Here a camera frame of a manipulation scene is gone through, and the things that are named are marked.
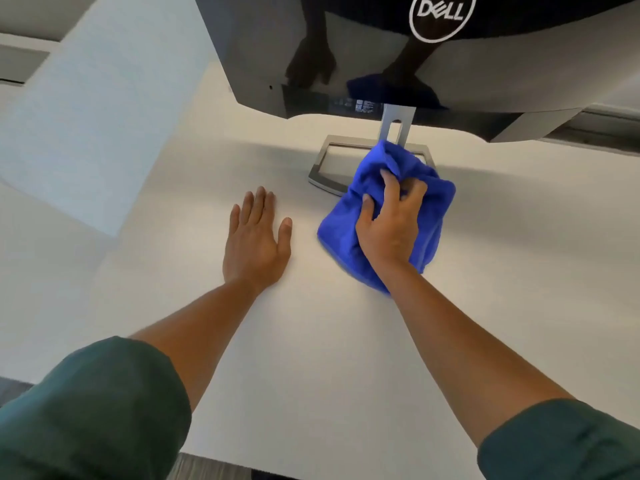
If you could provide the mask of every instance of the glossy black surface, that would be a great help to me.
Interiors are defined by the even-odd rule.
[[[196,1],[237,101],[284,118],[528,139],[640,70],[640,0]]]

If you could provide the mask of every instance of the light blue panel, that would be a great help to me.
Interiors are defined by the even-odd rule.
[[[97,0],[0,119],[0,178],[117,235],[208,62],[194,0]]]

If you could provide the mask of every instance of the sleeve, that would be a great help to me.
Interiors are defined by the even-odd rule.
[[[190,424],[169,357],[113,337],[0,408],[0,478],[164,480]]]
[[[640,478],[640,431],[574,399],[526,409],[478,449],[487,480]]]

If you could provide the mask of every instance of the monitor stand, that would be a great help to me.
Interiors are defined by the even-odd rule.
[[[398,138],[396,144],[404,147],[410,153],[413,153],[418,158],[421,158],[430,167],[435,167],[433,159],[429,152],[429,147],[424,144],[406,144],[406,138],[409,136],[409,129],[413,122],[413,115],[415,113],[414,107],[398,106],[396,104],[385,104],[384,112],[382,113],[382,122],[380,124],[380,134],[378,139],[366,139],[355,138],[351,136],[335,136],[329,135],[324,140],[322,149],[318,153],[318,158],[314,164],[311,172],[309,172],[308,180],[316,187],[331,192],[332,194],[342,196],[347,192],[348,186],[340,183],[336,180],[329,178],[326,175],[320,173],[320,167],[329,149],[329,146],[343,146],[347,148],[360,148],[363,150],[372,149],[379,141],[386,140],[389,135],[389,128],[391,123],[400,123],[400,131],[398,131]]]

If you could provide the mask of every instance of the person's left arm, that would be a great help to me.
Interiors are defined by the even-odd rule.
[[[0,408],[0,478],[164,480],[234,332],[289,261],[292,222],[276,242],[274,215],[273,193],[247,193],[231,211],[224,285],[74,352]]]

